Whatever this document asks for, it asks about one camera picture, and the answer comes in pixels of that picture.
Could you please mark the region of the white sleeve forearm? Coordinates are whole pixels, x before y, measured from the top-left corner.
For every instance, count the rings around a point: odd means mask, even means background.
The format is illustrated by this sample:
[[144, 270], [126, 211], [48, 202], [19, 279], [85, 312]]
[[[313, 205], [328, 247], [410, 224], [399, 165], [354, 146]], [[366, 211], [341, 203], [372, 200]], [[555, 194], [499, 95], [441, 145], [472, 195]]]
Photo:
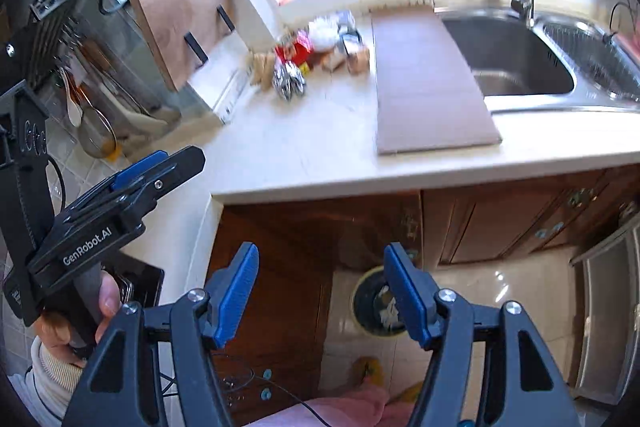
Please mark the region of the white sleeve forearm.
[[60, 357], [36, 337], [30, 346], [30, 367], [9, 376], [9, 383], [39, 426], [61, 426], [84, 367], [75, 353]]

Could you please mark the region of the person's left hand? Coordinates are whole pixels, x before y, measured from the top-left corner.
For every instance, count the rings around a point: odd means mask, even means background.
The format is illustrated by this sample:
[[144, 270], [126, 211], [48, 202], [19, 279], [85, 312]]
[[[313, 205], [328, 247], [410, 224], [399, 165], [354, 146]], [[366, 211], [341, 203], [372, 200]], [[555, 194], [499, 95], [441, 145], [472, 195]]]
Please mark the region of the person's left hand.
[[[101, 320], [96, 326], [96, 343], [98, 343], [122, 306], [118, 285], [111, 274], [105, 271], [101, 272], [101, 286], [96, 297], [96, 305], [101, 313]], [[78, 358], [70, 349], [74, 328], [65, 317], [55, 312], [44, 311], [35, 321], [34, 329], [43, 347], [53, 358], [81, 369], [85, 367], [86, 361]]]

